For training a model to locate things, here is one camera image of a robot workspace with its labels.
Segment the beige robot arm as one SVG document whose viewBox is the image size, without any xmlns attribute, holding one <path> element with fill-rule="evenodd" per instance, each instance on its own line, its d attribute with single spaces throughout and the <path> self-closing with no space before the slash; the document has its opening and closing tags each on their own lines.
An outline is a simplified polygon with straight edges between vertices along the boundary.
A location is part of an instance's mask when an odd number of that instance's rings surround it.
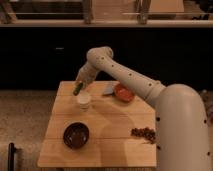
<svg viewBox="0 0 213 171">
<path fill-rule="evenodd" d="M 99 72 L 119 81 L 155 110 L 156 171 L 212 171 L 205 105 L 184 84 L 163 85 L 113 60 L 108 46 L 87 51 L 76 80 L 91 84 Z"/>
</svg>

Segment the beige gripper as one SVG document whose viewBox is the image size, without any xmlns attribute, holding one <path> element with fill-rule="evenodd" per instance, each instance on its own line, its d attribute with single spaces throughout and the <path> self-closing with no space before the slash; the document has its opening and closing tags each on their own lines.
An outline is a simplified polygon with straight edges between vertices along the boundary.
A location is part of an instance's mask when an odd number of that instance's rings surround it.
<svg viewBox="0 0 213 171">
<path fill-rule="evenodd" d="M 83 84 L 83 87 L 86 88 L 91 84 L 97 77 L 99 71 L 92 66 L 89 62 L 86 62 L 78 71 L 75 83 Z"/>
</svg>

